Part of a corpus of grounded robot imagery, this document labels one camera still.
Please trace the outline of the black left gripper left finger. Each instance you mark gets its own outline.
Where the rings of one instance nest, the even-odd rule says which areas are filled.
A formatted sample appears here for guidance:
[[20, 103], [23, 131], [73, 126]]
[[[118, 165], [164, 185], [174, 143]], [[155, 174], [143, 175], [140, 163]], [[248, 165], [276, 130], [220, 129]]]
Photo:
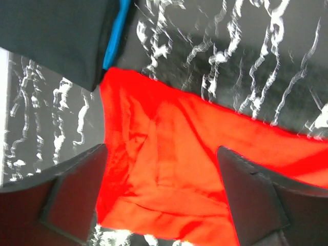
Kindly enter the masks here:
[[1, 187], [1, 245], [86, 245], [105, 171], [104, 144]]

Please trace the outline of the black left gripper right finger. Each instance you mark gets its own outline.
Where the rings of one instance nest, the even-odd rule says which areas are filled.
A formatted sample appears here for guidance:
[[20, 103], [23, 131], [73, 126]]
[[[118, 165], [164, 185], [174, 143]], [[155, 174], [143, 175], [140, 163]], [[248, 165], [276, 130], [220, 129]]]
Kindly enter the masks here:
[[327, 245], [327, 189], [290, 179], [219, 147], [240, 245]]

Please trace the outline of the red t shirt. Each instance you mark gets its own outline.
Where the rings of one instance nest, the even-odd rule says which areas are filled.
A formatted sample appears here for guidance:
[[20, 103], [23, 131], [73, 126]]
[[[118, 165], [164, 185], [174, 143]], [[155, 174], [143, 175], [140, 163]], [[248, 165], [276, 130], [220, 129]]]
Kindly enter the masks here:
[[96, 205], [105, 228], [195, 245], [238, 245], [217, 150], [327, 187], [327, 141], [297, 136], [133, 70], [100, 85], [107, 167]]

